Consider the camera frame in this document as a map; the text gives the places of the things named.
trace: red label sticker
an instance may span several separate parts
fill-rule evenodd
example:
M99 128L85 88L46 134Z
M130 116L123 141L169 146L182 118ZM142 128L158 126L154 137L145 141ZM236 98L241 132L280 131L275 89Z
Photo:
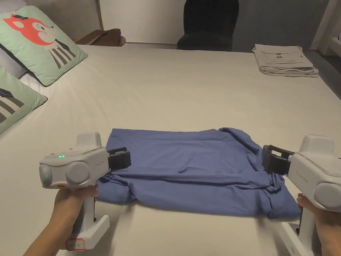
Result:
M85 250L85 242L82 238L70 238L65 243L68 251L82 252Z

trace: blue cloth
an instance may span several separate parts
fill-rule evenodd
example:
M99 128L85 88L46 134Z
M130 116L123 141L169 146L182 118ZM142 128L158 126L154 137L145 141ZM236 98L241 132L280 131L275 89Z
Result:
M107 149L127 147L131 167L98 180L100 201L134 199L163 209L291 218L284 179L262 167L262 148L232 128L201 132L113 129Z

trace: floor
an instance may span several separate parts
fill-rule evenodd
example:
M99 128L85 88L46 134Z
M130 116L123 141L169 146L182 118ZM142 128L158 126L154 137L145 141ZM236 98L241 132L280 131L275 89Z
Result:
M176 49L175 44L148 44L148 43L125 43L122 47L129 48L156 48L156 49Z

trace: folded beige shirt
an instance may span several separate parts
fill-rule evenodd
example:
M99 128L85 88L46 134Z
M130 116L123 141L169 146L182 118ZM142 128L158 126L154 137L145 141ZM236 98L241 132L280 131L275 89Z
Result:
M299 46L256 44L252 51L265 75L318 77L318 70Z

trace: bed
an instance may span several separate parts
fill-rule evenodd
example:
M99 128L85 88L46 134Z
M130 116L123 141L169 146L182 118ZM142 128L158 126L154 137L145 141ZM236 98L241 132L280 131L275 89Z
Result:
M81 132L100 132L105 145L112 128L233 127L292 151L313 133L334 138L341 156L341 101L320 78L263 75L250 53L81 48L89 57L41 86L49 100L0 137L3 255L23 254L48 223L56 191L41 187L39 161L72 148ZM82 255L288 255L278 221L266 218L102 202L96 214L110 215L110 229Z

